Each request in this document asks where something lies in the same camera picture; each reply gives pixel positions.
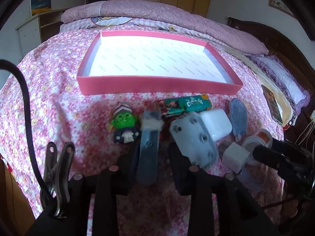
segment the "purple ruffled pillow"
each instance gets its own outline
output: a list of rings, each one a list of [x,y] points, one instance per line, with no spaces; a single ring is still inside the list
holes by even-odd
[[[275,55],[272,56],[264,56],[263,58],[267,58],[270,60],[273,60],[275,62],[277,62],[288,74],[289,78],[295,82],[295,84],[297,85],[297,87],[300,89],[300,91],[303,93],[303,95],[305,96],[304,99],[300,100],[297,104],[294,102],[294,97],[292,97],[292,93],[289,92],[288,88],[286,87],[286,85],[278,78],[277,75],[275,75],[274,70],[272,68],[270,68],[269,65],[267,65],[266,63],[262,62],[259,58],[262,58],[261,55],[252,55],[250,56],[250,60],[253,61],[255,64],[258,65],[258,67],[264,71],[267,76],[269,76],[270,79],[272,79],[274,81],[274,83],[282,90],[283,93],[286,94],[286,96],[292,101],[292,103],[294,104],[295,110],[297,115],[299,115],[301,113],[301,108],[304,106],[307,106],[308,103],[310,102],[310,94],[308,93],[307,90],[305,90],[298,82],[297,80],[293,77],[293,75],[285,68],[285,66],[283,65],[282,61]]]

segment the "pink floral fabric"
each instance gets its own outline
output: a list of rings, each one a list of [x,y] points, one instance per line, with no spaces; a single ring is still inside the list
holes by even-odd
[[[151,106],[157,99],[198,94],[122,93],[83,96],[79,90],[76,73],[87,48],[100,31],[123,29],[158,31],[127,23],[107,29],[64,32],[29,52],[18,65],[29,88],[33,141],[42,174],[45,149],[49,141],[54,141],[59,151],[65,142],[74,142],[76,151],[70,176],[76,173],[86,176],[97,174],[115,164],[118,157],[128,149],[128,145],[113,143],[113,134],[108,128],[112,112],[119,102],[128,101],[134,112],[140,115],[145,107]],[[283,140],[282,128],[270,116],[259,79],[241,61],[221,50],[216,44],[210,44],[217,48],[244,83],[235,96],[210,94],[213,107],[223,108],[228,112],[229,101],[239,98],[248,109],[247,136],[265,128],[274,138]],[[1,90],[0,111],[0,153],[12,167],[14,176],[37,217],[42,211],[40,189],[28,155],[22,94],[13,76],[9,77]],[[167,159],[167,145],[167,142],[160,143],[157,183],[150,187],[135,184],[129,196],[118,196],[120,235],[187,234],[190,198],[179,196],[175,189]],[[219,160],[208,171],[218,176],[227,172],[230,170]],[[251,173],[265,181],[264,190],[253,195],[260,205],[281,200],[283,180],[278,177],[276,171],[260,165],[251,168]],[[93,203],[92,200],[89,235]],[[274,223],[279,221],[279,212],[280,207],[267,210]],[[216,204],[214,214],[218,228]]]
[[[163,3],[142,0],[99,1],[65,11],[61,21],[67,24],[75,20],[99,16],[144,18],[176,24],[180,27],[208,34],[244,53],[268,54],[265,45],[249,33]]]

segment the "white eraser block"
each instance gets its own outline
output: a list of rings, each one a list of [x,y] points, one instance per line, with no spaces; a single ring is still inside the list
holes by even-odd
[[[235,173],[239,173],[244,167],[249,154],[249,151],[233,142],[223,153],[222,163]]]
[[[199,113],[213,142],[224,138],[232,131],[232,124],[223,109],[211,109]]]

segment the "floral bedsheet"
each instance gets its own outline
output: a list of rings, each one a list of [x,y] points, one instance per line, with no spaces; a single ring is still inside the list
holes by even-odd
[[[154,100],[198,94],[122,93],[83,96],[76,73],[87,48],[100,31],[123,29],[158,31],[131,23],[107,29],[67,31],[42,43],[18,65],[29,88],[33,141],[42,174],[45,149],[49,141],[54,141],[59,151],[65,142],[74,142],[76,152],[70,176],[76,173],[86,176],[97,174],[115,164],[128,148],[126,145],[113,143],[112,132],[108,127],[111,113],[119,102],[128,101],[135,113],[141,114]],[[215,43],[209,43],[218,50],[244,83],[235,96],[210,94],[213,107],[223,108],[228,112],[229,101],[239,98],[248,109],[247,135],[265,128],[274,138],[283,140],[283,130],[270,116],[259,79],[240,60],[221,50]],[[13,76],[9,77],[0,92],[0,111],[0,154],[12,168],[12,173],[37,217],[42,211],[40,189],[28,155],[22,94]],[[208,171],[218,176],[227,172],[229,169],[219,160]],[[281,200],[283,180],[276,171],[261,165],[253,168],[252,173],[265,180],[264,190],[253,195],[260,205]],[[157,183],[151,187],[134,185],[129,196],[118,196],[117,206],[120,235],[187,234],[190,198],[179,196],[175,189],[166,143],[160,144]],[[274,223],[279,221],[279,212],[280,207],[267,210]],[[88,232],[91,233],[92,212],[88,225]]]

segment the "green toy figurine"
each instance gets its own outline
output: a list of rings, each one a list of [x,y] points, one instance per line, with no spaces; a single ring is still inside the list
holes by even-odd
[[[114,111],[114,120],[111,125],[116,128],[114,143],[130,143],[139,136],[139,128],[136,126],[137,117],[132,114],[130,105],[120,103]]]

